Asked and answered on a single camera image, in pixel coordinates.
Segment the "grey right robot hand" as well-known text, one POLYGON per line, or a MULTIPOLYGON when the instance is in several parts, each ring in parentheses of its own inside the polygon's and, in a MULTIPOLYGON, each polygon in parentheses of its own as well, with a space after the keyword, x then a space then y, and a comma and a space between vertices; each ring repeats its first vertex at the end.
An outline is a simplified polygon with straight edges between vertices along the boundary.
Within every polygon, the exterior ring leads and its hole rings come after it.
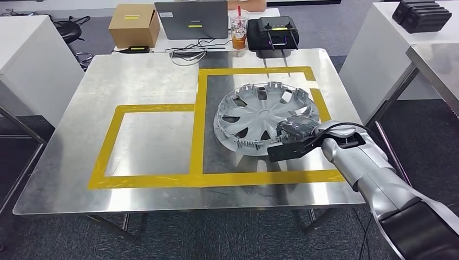
POLYGON ((294 115, 277 124, 276 131, 287 135, 283 143, 304 141, 313 136, 319 121, 304 115, 294 115))

